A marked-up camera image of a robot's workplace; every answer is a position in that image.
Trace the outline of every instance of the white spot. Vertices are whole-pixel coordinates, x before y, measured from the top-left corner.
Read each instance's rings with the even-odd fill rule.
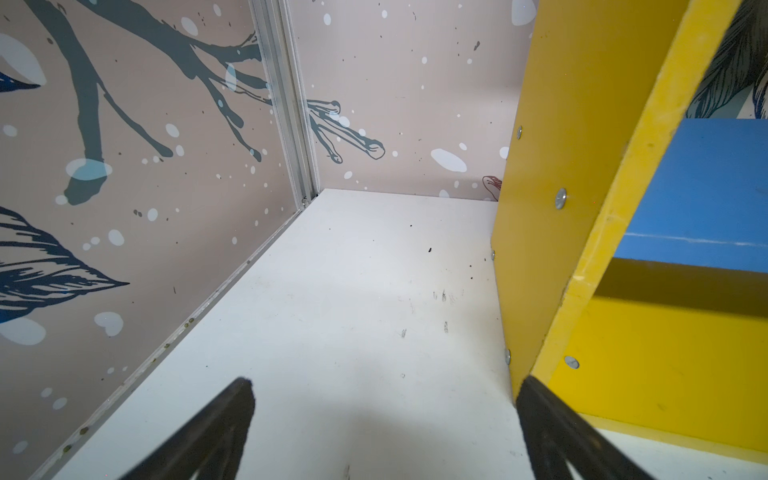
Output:
[[[177,138],[179,136],[179,129],[176,128],[176,125],[174,124],[165,124],[165,131],[168,132],[168,134],[173,138]]]
[[[101,312],[94,316],[94,322],[104,329],[107,336],[115,336],[123,329],[123,317],[115,312]]]
[[[449,151],[445,151],[442,148],[436,148],[429,154],[432,155],[432,158],[446,170],[462,173],[467,171],[467,164],[465,164],[461,158]]]
[[[224,83],[231,91],[237,90],[237,72],[231,63],[227,64],[227,71],[224,72]]]
[[[78,158],[67,164],[67,175],[75,180],[96,180],[112,173],[112,167],[90,158]]]
[[[181,26],[184,27],[184,30],[186,30],[188,34],[197,37],[197,25],[195,25],[191,19],[181,17]]]
[[[27,449],[27,447],[29,447],[29,442],[27,442],[26,440],[21,440],[21,441],[20,441],[19,443],[17,443],[16,445],[13,445],[13,450],[12,450],[12,451],[13,451],[13,452],[14,452],[16,455],[18,455],[19,453],[21,453],[21,452],[23,452],[24,450],[26,450],[26,449]]]
[[[109,238],[109,241],[111,241],[113,245],[117,245],[118,247],[123,243],[125,243],[123,234],[120,233],[119,230],[109,230],[107,237]]]
[[[31,83],[45,85],[45,75],[35,54],[19,40],[4,33],[0,33],[0,58]]]
[[[533,0],[512,0],[512,24],[525,25],[536,18],[536,5]]]
[[[0,323],[0,335],[19,345],[37,345],[45,338],[43,325],[21,317]]]

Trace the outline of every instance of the yellow board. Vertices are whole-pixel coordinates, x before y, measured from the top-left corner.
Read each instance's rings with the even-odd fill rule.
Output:
[[[583,414],[768,454],[766,292],[765,273],[613,259],[564,352],[579,367],[548,386]]]
[[[738,3],[542,0],[492,238],[515,396],[562,359]]]

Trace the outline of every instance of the metal screw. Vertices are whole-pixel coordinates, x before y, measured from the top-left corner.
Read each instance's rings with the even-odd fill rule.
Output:
[[[572,369],[576,370],[579,367],[579,362],[572,356],[566,356],[565,357],[565,365],[570,366]]]
[[[564,188],[558,190],[558,194],[554,196],[554,207],[558,210],[565,207],[565,199],[568,198],[568,192]]]

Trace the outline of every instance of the blue panel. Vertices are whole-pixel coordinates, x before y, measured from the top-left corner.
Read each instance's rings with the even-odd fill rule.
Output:
[[[768,121],[683,120],[615,256],[768,273]]]

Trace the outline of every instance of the yellow shelf side panel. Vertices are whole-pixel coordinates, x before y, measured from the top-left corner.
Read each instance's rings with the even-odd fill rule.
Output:
[[[564,352],[578,368],[561,360],[548,386],[579,413],[768,462],[766,292],[765,273],[613,259]]]
[[[738,3],[542,0],[492,238],[515,396],[549,382]]]

